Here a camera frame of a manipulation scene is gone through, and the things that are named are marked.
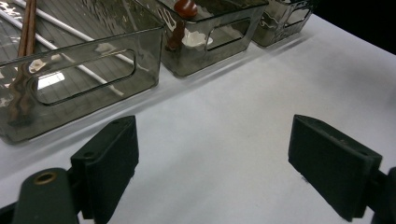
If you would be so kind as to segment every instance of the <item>storage tray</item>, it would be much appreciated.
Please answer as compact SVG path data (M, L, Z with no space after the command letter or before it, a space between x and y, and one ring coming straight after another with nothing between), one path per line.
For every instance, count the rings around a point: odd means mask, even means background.
M269 0L252 40L268 47L299 33L318 0Z
M161 61L185 77L245 50L267 5L262 0L195 0L197 15L184 19L177 0L138 0L163 19Z
M158 84L163 23L136 1L37 0L35 54L22 58L21 30L5 19L22 21L16 1L0 1L4 141L33 138Z

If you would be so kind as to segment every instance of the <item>white rod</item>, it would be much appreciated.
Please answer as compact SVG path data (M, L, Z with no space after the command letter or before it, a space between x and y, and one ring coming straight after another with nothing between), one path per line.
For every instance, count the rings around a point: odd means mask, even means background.
M15 20L13 17L9 16L5 11L0 10L0 16L3 17L6 21L9 21L11 24L13 24L14 26L16 26L19 29L22 29L22 23ZM44 37L42 37L41 35L35 34L35 38L44 46L46 46L49 49L57 49L57 47L53 44L51 44L48 40L46 40ZM71 63L73 63L74 61L72 59L70 59L69 57L67 57L66 55L63 54L63 56L70 61ZM88 76L96 79L97 81L99 81L102 84L107 84L107 82L102 79L101 77L99 77L98 75L96 75L93 71L91 71L89 68L87 68L84 65L78 65L77 68L83 72L85 72ZM108 86L112 91L114 91L117 95L122 96L123 92L117 90L116 88L114 88L114 86Z
M13 1L15 4L19 5L20 7L26 7L26 2L24 2L23 0L13 0ZM51 15L49 15L48 13L46 13L40 9L36 10L36 14L38 16L42 17L43 19L45 19L49 22L52 22L54 25L61 27L62 29L66 30L67 32L78 36L79 38L81 38L85 41L93 41L94 40L92 37L83 34L81 31L67 25L66 23L64 23L62 21L57 20L56 18L52 17ZM125 57L122 54L117 54L116 57L125 61L126 63L132 64L134 66L134 61L131 60L130 58Z

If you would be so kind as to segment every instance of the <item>transparent plastic bin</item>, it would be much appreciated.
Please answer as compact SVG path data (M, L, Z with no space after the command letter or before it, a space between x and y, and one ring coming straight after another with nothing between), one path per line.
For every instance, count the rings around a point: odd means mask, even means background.
M37 0L35 54L22 58L21 29L9 17L22 21L24 9L15 1L0 1L0 9L5 142L33 138L158 84L163 22L134 0Z
M269 0L252 38L268 47L299 33L312 14L318 0Z
M165 22L161 61L186 77L245 50L267 5L262 0L195 0L197 15L184 19L177 0L138 0Z

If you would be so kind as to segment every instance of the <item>white table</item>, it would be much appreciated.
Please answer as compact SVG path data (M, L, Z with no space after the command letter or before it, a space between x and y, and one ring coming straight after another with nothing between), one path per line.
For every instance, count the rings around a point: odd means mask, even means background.
M136 115L140 163L110 223L345 223L288 163L291 122L331 124L396 165L396 56L313 16L303 31L28 143L0 143L0 206L113 119ZM370 223L373 212L363 219Z

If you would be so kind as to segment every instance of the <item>white straw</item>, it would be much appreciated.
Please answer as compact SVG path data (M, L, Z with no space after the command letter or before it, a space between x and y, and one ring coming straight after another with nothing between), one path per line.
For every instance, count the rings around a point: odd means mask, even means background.
M17 5L21 6L21 7L26 7L26 2L24 2L23 0L13 0L13 1L14 1L15 4L17 4ZM44 12L44 11L42 11L40 9L36 10L36 14L38 16L42 17L43 19L45 19L45 20L47 20L49 22L52 22L54 25L57 25L60 28L66 30L67 32L78 36L79 38L81 38L81 39L83 39L85 41L93 41L94 40L92 37L83 34L79 30L76 30L75 28L67 25L66 23L57 20L56 18L52 17L51 15L47 14L46 12ZM133 60L131 60L128 57L125 57L122 54L117 54L116 57L121 59L121 60L123 60L123 61L125 61L126 63L134 65L134 61Z
M0 10L0 16L3 17L5 20L9 21L11 24L13 24L14 26L16 26L19 29L22 29L22 23L15 20L13 17L9 16L5 11ZM44 37L42 37L41 35L35 34L35 38L44 46L46 46L49 49L57 49L57 47L53 44L51 44L48 40L46 40ZM70 61L71 63L73 63L74 61L72 59L70 59L69 57L67 57L66 55L63 54L63 56ZM99 77L98 75L96 75L93 71L91 71L89 68L87 68L84 65L78 65L77 68L83 72L85 72L88 76L96 79L97 81L99 81L102 84L107 84L107 82L102 79L101 77ZM117 95L122 96L123 92L117 90L116 88L114 88L114 86L108 86L112 91L114 91Z

